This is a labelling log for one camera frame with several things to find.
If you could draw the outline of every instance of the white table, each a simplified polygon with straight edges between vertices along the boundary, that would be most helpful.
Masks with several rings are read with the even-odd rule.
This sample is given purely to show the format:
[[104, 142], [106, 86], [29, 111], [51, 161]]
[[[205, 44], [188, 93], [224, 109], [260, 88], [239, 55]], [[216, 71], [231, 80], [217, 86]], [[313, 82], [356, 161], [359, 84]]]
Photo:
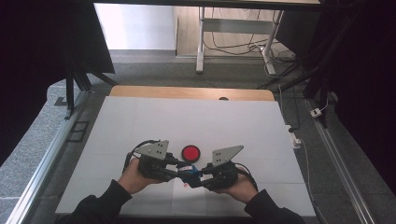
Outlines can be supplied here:
[[[259, 189], [280, 207], [314, 216], [277, 102], [159, 99], [108, 96], [56, 213], [68, 214], [86, 196], [100, 196], [118, 179], [127, 152], [148, 139], [169, 140], [168, 151], [201, 149], [199, 169], [214, 149], [244, 145], [234, 162], [245, 164]], [[135, 217], [244, 217], [244, 204], [207, 189], [185, 188], [179, 179], [148, 186], [120, 214]]]

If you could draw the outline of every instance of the power outlet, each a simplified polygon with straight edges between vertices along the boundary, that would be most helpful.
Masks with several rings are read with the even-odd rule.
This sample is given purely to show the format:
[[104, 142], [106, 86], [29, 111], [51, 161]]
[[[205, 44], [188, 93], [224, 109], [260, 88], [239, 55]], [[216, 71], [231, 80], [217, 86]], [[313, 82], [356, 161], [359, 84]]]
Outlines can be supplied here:
[[319, 110], [318, 108], [316, 108], [316, 109], [314, 109], [314, 110], [311, 110], [311, 116], [312, 116], [312, 117], [317, 118], [317, 117], [319, 117], [320, 115], [321, 115], [321, 112], [320, 112], [320, 110]]
[[300, 148], [301, 140], [296, 137], [294, 132], [289, 131], [291, 128], [290, 125], [285, 125], [285, 126], [286, 126], [286, 130], [288, 131], [288, 133], [290, 135], [291, 147], [294, 149]]

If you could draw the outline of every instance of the wooden edge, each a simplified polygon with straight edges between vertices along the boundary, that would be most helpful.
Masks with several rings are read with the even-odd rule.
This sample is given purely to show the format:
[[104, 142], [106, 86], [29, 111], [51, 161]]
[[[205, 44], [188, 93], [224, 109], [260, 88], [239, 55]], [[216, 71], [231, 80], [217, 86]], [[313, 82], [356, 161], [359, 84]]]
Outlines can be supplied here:
[[188, 87], [115, 86], [109, 96], [218, 100], [274, 101], [268, 90], [212, 89]]

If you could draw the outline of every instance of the metal table leg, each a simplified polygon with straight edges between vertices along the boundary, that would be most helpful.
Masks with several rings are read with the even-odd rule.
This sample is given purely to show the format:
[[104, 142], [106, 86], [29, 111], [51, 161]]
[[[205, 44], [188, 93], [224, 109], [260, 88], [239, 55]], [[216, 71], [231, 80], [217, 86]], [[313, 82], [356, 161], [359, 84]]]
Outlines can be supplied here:
[[197, 51], [197, 67], [196, 73], [202, 74], [204, 72], [204, 20], [205, 20], [205, 8], [199, 7], [199, 44]]
[[275, 34], [276, 34], [277, 26], [279, 25], [279, 22], [280, 22], [280, 18], [281, 18], [281, 16], [282, 16], [282, 13], [283, 13], [283, 11], [278, 11], [278, 12], [277, 12], [277, 15], [276, 15], [276, 18], [275, 18], [275, 20], [274, 20], [271, 33], [270, 33], [270, 35], [268, 36], [267, 44], [265, 45], [265, 48], [261, 48], [262, 57], [264, 58], [265, 66], [266, 66], [266, 68], [267, 68], [268, 75], [270, 75], [270, 76], [276, 75], [274, 66], [273, 66], [273, 64], [272, 64], [272, 62], [271, 62], [271, 58], [270, 58], [269, 52], [270, 52], [270, 50], [271, 50], [271, 46], [272, 46], [272, 43], [273, 43], [273, 41], [274, 41], [274, 37], [275, 37]]

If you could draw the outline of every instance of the black sleeve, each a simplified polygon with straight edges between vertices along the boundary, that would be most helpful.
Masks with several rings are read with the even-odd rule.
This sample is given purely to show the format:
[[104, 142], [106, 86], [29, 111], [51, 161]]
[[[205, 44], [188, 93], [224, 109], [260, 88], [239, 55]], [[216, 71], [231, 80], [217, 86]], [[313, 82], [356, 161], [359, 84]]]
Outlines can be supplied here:
[[62, 217], [57, 223], [113, 223], [121, 207], [130, 199], [132, 196], [117, 181], [111, 180], [110, 187], [100, 198], [86, 197], [70, 216]]
[[304, 220], [287, 208], [279, 208], [264, 189], [247, 203], [245, 212], [259, 224], [304, 224]]

